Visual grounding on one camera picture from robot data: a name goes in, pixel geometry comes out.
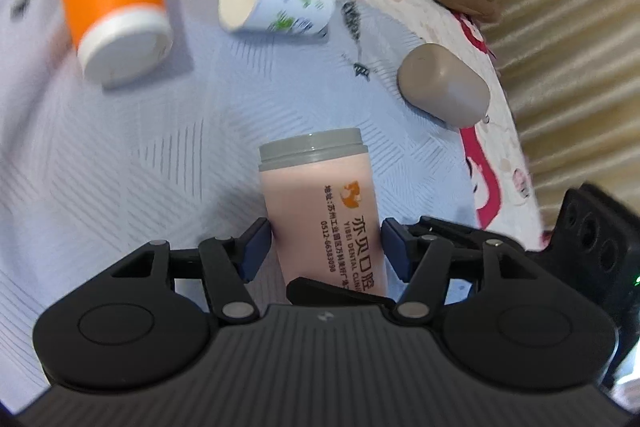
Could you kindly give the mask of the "pink plastic cup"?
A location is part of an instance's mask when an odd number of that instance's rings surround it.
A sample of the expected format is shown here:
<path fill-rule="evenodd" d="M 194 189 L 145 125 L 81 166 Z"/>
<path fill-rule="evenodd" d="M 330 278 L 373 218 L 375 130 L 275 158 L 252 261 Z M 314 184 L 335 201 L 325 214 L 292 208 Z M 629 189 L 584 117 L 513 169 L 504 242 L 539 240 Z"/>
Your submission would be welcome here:
<path fill-rule="evenodd" d="M 260 183 L 285 283 L 299 277 L 387 295 L 368 148 L 357 128 L 259 147 Z"/>

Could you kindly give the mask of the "taupe plastic cup lid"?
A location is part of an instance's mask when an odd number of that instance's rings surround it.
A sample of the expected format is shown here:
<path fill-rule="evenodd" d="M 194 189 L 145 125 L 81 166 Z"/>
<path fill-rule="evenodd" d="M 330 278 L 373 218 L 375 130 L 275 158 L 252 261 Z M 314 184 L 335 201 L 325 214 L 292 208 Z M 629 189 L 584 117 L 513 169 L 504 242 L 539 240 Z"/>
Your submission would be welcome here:
<path fill-rule="evenodd" d="M 413 107 L 450 127 L 475 126 L 488 113 L 485 80 L 447 48 L 424 43 L 413 49 L 397 72 L 401 96 Z"/>

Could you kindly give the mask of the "cartoon bear bed sheet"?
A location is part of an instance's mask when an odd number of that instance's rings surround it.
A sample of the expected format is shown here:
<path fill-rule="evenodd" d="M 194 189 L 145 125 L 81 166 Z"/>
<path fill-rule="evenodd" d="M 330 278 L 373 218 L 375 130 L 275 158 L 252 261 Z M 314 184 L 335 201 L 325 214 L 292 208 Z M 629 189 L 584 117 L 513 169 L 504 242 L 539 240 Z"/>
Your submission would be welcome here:
<path fill-rule="evenodd" d="M 525 156 L 476 16 L 436 0 L 359 1 L 403 23 L 436 62 L 420 99 L 460 132 L 478 224 L 541 248 L 544 233 Z"/>

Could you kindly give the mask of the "light blue cloth mat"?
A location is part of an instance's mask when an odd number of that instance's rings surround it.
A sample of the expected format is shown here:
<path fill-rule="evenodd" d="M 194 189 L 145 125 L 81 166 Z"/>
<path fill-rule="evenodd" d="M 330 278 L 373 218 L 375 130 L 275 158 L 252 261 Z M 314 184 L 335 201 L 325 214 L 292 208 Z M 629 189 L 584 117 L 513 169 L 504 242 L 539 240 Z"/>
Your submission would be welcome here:
<path fill-rule="evenodd" d="M 167 0 L 175 31 L 152 75 L 105 90 L 81 75 L 60 0 L 1 0 L 1 400 L 46 389 L 37 317 L 151 239 L 191 248 L 265 212 L 258 148 L 358 128 L 378 211 L 477 225 L 537 248 L 526 161 L 480 28 L 434 0 L 337 0 L 322 39 L 231 35 L 218 0 Z M 404 57 L 432 42 L 491 91 L 457 132 L 410 107 Z"/>

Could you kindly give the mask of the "black device at right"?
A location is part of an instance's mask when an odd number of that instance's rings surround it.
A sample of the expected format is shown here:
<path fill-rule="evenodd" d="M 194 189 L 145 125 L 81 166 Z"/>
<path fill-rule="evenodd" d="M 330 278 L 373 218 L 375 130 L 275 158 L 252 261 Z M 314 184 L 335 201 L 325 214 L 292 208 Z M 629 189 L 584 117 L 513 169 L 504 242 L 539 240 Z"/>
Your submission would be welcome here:
<path fill-rule="evenodd" d="M 613 320 L 618 346 L 603 378 L 611 389 L 639 341 L 639 216 L 597 185 L 571 188 L 537 262 Z"/>

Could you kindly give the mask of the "beige striped curtain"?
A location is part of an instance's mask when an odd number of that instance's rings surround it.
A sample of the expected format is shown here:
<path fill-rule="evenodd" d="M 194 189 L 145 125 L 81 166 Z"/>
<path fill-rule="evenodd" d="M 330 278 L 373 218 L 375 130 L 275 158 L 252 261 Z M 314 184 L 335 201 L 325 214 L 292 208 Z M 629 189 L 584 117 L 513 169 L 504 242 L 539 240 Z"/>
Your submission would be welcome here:
<path fill-rule="evenodd" d="M 499 0 L 484 27 L 546 228 L 566 190 L 639 208 L 639 0 Z"/>

